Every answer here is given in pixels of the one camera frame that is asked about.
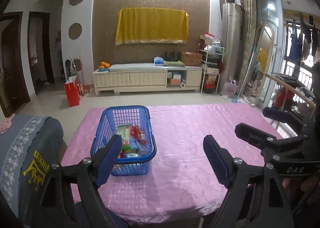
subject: blue plate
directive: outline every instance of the blue plate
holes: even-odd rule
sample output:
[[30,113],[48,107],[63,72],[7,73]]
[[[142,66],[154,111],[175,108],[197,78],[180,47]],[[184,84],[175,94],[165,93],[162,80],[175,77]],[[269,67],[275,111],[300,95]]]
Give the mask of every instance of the blue plate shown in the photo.
[[99,72],[105,72],[105,71],[109,71],[108,68],[99,68]]

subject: door frame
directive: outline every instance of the door frame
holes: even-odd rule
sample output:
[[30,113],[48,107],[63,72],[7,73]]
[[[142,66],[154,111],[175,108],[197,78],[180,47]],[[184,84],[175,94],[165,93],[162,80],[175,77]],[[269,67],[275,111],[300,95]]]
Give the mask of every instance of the door frame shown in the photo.
[[29,43],[29,32],[30,32],[30,21],[33,18],[42,19],[42,50],[43,50],[43,60],[44,60],[44,69],[49,83],[54,83],[54,76],[51,63],[51,53],[50,53],[50,13],[47,12],[38,12],[31,11],[29,13],[28,20],[28,57],[29,57],[29,66],[30,63],[30,43]]
[[[18,77],[20,78],[21,83],[22,83],[23,102],[28,103],[28,102],[30,102],[30,96],[28,93],[26,81],[25,81],[24,74],[23,74],[23,67],[22,67],[22,60],[21,60],[21,47],[20,47],[22,11],[7,12],[7,13],[0,14],[0,21],[10,20],[10,19],[19,20],[19,29],[18,29],[18,47],[19,47],[18,52],[19,53],[18,54],[20,55],[19,56],[20,59],[17,59],[17,63],[18,63],[17,74],[18,74]],[[8,113],[6,112],[6,109],[4,107],[4,104],[3,104],[1,97],[0,97],[0,105],[1,105],[1,108],[2,108],[2,111],[5,115],[5,117],[9,117],[10,115],[8,115]]]
[[[279,26],[278,26],[279,30],[277,32],[277,38],[278,38],[278,44],[277,45],[278,46],[276,46],[273,43],[272,47],[273,47],[273,49],[276,49],[275,58],[272,55],[271,61],[270,61],[270,64],[272,64],[271,71],[274,72],[274,73],[278,73],[278,72],[281,71],[281,65],[282,65],[281,62],[282,62],[282,58],[283,58],[283,45],[284,45],[284,43],[283,43],[283,40],[284,40],[284,17],[283,17],[282,0],[276,0],[276,2],[277,2],[277,6],[279,8],[281,8],[281,11],[278,12],[278,16],[279,16]],[[257,0],[257,19],[258,20],[261,19],[260,0]],[[272,96],[272,93],[273,93],[273,89],[275,88],[275,84],[276,84],[276,82],[274,82],[273,80],[269,80],[268,87],[267,87],[267,92],[266,92],[266,95],[264,97],[264,101],[261,101],[260,98],[259,98],[259,103],[260,104],[262,103],[263,107],[267,107],[268,106],[268,104],[270,102],[270,99],[271,99],[271,96]]]

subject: yellow cloth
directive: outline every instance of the yellow cloth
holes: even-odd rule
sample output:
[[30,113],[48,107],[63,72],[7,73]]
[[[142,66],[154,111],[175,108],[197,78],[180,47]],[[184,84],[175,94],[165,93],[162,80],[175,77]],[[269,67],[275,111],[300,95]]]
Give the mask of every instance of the yellow cloth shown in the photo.
[[185,44],[189,15],[165,8],[125,8],[118,13],[116,46],[132,43]]
[[263,48],[259,49],[258,61],[260,62],[260,65],[261,65],[261,72],[265,73],[265,69],[268,61],[268,54],[264,51]]

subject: pink tablecloth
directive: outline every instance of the pink tablecloth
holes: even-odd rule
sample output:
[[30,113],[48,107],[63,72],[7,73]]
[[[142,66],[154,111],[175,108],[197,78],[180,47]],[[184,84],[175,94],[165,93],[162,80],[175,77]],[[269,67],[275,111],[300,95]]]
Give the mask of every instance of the pink tablecloth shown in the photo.
[[[276,130],[246,104],[148,107],[157,154],[145,176],[110,176],[99,189],[105,206],[120,217],[161,223],[207,215],[220,206],[226,189],[220,185],[203,151],[212,134],[233,157],[263,166],[260,150],[238,139],[238,123],[250,124],[278,138]],[[82,120],[62,165],[90,157],[90,148],[104,108],[92,108]],[[73,186],[75,202],[80,201]]]

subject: white cabinet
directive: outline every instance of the white cabinet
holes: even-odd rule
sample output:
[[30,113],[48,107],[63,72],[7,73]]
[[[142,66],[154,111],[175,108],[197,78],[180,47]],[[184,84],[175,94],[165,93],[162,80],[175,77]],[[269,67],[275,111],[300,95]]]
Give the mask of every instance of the white cabinet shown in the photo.
[[[200,89],[201,67],[164,67],[151,63],[113,65],[108,72],[93,72],[94,90],[120,92],[183,91]],[[185,71],[186,86],[168,86],[168,71]]]
[[99,74],[94,77],[95,85],[100,87],[127,86],[129,85],[129,73]]
[[164,86],[166,72],[130,72],[129,78],[131,86]]
[[201,71],[188,71],[186,86],[200,86],[201,74]]

